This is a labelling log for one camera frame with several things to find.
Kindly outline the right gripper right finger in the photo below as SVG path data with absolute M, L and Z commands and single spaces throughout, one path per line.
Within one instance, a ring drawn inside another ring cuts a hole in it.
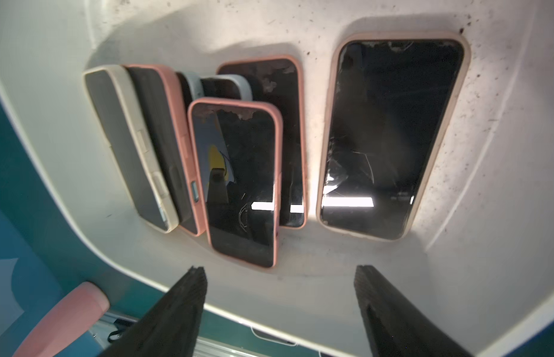
M 470 356 L 375 267 L 357 266 L 354 289 L 373 356 Z

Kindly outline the white plastic storage box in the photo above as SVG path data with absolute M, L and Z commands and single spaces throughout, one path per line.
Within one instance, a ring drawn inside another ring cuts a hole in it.
M 332 59 L 353 34 L 449 31 L 467 75 L 410 232 L 355 237 L 316 217 Z M 138 217 L 86 96 L 84 70 L 158 63 L 200 74 L 289 53 L 305 82 L 307 223 L 261 269 Z M 354 291 L 375 266 L 476 356 L 554 321 L 554 1 L 0 1 L 0 98 L 81 245 L 166 291 L 192 266 L 205 308 L 338 356 L 371 351 Z

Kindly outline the phone beige case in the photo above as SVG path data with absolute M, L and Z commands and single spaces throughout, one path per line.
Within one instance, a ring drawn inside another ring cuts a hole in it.
M 354 34 L 336 49 L 316 215 L 324 227 L 407 235 L 470 64 L 449 31 Z

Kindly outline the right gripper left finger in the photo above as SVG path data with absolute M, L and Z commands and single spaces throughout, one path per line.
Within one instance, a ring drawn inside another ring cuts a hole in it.
M 202 320 L 208 281 L 192 267 L 101 356 L 192 356 Z

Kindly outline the phone light pink case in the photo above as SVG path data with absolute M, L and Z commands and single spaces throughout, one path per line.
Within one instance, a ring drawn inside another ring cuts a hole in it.
M 278 257 L 283 120 L 260 101 L 200 98 L 188 110 L 214 251 L 270 269 Z

